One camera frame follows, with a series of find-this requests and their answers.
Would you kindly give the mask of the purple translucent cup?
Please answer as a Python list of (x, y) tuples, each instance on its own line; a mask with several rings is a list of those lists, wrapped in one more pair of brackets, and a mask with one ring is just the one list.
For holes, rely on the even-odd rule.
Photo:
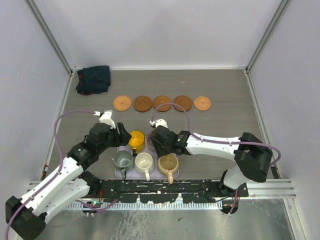
[(152, 152), (155, 152), (155, 147), (152, 143), (152, 136), (153, 136), (153, 130), (151, 130), (147, 136), (146, 136), (146, 145), (147, 145), (147, 148), (152, 151)]

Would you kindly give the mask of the yellow translucent cup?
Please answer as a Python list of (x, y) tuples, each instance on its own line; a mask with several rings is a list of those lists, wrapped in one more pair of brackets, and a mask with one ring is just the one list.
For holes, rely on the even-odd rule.
[(128, 145), (135, 153), (140, 153), (145, 149), (146, 146), (146, 138), (145, 135), (139, 131), (134, 130), (129, 133), (131, 135), (131, 139), (128, 142)]

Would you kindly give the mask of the beige ceramic mug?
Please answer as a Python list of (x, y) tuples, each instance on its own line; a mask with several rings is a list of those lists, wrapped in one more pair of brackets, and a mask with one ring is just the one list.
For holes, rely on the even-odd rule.
[(174, 182), (174, 175), (178, 172), (179, 166), (178, 157), (173, 153), (161, 156), (157, 161), (158, 170), (167, 176), (170, 185)]

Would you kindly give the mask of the woven rattan coaster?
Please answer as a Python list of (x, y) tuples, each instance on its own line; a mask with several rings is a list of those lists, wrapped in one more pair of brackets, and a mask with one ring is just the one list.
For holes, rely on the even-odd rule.
[(198, 96), (194, 101), (193, 104), (196, 109), (200, 111), (207, 111), (210, 109), (212, 103), (211, 100), (206, 96)]
[(113, 101), (113, 107), (120, 112), (128, 110), (131, 104), (131, 99), (126, 95), (117, 96)]

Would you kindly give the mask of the wooden coaster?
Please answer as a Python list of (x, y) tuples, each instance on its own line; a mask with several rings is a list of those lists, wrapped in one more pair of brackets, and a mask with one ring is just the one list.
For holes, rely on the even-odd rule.
[(147, 112), (149, 111), (153, 106), (153, 102), (150, 97), (141, 95), (135, 98), (133, 101), (133, 107), (138, 112)]
[(171, 108), (172, 100), (167, 95), (158, 95), (154, 98), (152, 105), (154, 109), (158, 108), (159, 112), (166, 112)]
[(186, 95), (179, 95), (174, 100), (173, 103), (181, 106), (186, 112), (192, 108), (192, 100)]

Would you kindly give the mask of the lilac plastic tray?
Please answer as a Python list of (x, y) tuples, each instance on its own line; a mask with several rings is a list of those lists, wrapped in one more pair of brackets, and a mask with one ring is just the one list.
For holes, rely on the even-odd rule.
[[(132, 153), (132, 149), (127, 145), (127, 146), (120, 146), (117, 148), (117, 153), (120, 151), (127, 151)], [(158, 170), (158, 157), (156, 152), (149, 150), (149, 148), (146, 146), (143, 150), (143, 153), (148, 153), (152, 156), (154, 163), (155, 163), (155, 168), (153, 170), (153, 172), (150, 173), (150, 178), (152, 180), (166, 180), (168, 179), (166, 175), (162, 174), (159, 170)], [(122, 180), (122, 173), (119, 169), (115, 168), (114, 170), (114, 174), (115, 176)], [(135, 168), (133, 168), (131, 171), (128, 171), (126, 173), (126, 180), (145, 180), (145, 175), (141, 175), (139, 174)]]

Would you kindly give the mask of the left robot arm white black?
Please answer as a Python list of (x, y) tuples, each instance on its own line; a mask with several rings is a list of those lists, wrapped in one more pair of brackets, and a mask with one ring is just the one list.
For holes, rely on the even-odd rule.
[(12, 196), (6, 201), (7, 229), (24, 240), (34, 240), (66, 206), (85, 196), (97, 197), (101, 181), (87, 169), (105, 150), (126, 146), (130, 139), (121, 122), (116, 127), (96, 123), (45, 180), (20, 198)]

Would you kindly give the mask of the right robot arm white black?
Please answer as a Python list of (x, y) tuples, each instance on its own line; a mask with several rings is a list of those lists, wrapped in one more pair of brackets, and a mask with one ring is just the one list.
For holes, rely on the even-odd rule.
[(249, 132), (221, 138), (190, 131), (175, 133), (159, 125), (151, 134), (151, 142), (159, 158), (168, 154), (206, 155), (235, 162), (233, 168), (223, 172), (219, 182), (219, 191), (225, 197), (231, 197), (248, 181), (264, 183), (273, 157), (272, 150)]

